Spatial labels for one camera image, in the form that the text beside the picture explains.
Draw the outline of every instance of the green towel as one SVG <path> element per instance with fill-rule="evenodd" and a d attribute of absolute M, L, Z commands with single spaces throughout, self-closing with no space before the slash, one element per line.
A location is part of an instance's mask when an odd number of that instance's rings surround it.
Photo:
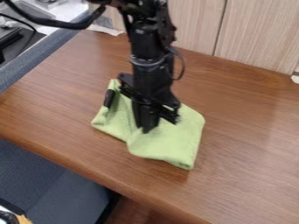
<path fill-rule="evenodd" d="M 160 120 L 159 126 L 143 134 L 135 124 L 131 100 L 119 92 L 119 82 L 111 80 L 108 89 L 115 91 L 110 108 L 102 106 L 92 125 L 127 143 L 129 152 L 142 158 L 163 160 L 191 170 L 198 153 L 205 118 L 182 104 L 176 125 Z"/>

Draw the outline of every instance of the wooden desk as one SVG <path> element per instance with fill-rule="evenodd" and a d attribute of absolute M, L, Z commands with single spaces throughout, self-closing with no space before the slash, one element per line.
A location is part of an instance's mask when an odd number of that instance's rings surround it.
<path fill-rule="evenodd" d="M 129 72 L 125 37 L 83 31 L 0 96 L 0 135 L 181 223 L 299 223 L 299 86 L 182 51 L 182 102 L 206 119 L 193 171 L 130 155 L 90 126 Z"/>

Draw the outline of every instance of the wire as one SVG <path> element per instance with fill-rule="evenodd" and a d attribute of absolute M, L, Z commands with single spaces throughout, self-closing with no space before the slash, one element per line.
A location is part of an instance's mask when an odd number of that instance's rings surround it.
<path fill-rule="evenodd" d="M 58 28 L 67 28 L 72 30 L 83 30 L 86 29 L 93 21 L 100 17 L 101 14 L 105 11 L 105 5 L 108 4 L 108 0 L 104 1 L 103 4 L 97 8 L 90 16 L 83 18 L 79 23 L 67 23 L 64 21 L 49 19 L 49 18 L 42 18 L 42 17 L 35 17 L 33 15 L 28 14 L 21 8 L 17 7 L 11 0 L 3 0 L 11 9 L 13 9 L 17 14 L 21 15 L 22 17 L 28 19 L 29 21 L 38 24 L 38 25 L 45 25 L 45 26 L 52 26 Z"/>
<path fill-rule="evenodd" d="M 15 17 L 8 16 L 8 15 L 3 14 L 3 13 L 0 13 L 0 17 L 9 18 L 9 19 L 11 19 L 11 20 L 14 20 L 14 21 L 19 22 L 20 24 L 27 25 L 27 26 L 30 27 L 34 32 L 37 32 L 37 30 L 36 30 L 32 25 L 26 23 L 25 21 L 22 21 L 22 20 L 20 20 L 20 19 L 15 18 Z"/>
<path fill-rule="evenodd" d="M 180 79 L 183 78 L 184 76 L 184 70 L 185 70 L 185 63 L 184 63 L 184 56 L 182 53 L 180 53 L 176 48 L 174 48 L 173 46 L 169 47 L 168 50 L 173 53 L 174 55 L 176 55 L 180 60 L 181 60 L 181 63 L 182 63 L 182 70 L 181 70 L 181 73 L 180 75 L 177 77 L 177 78 L 171 78 L 174 80 L 174 81 L 179 81 Z"/>

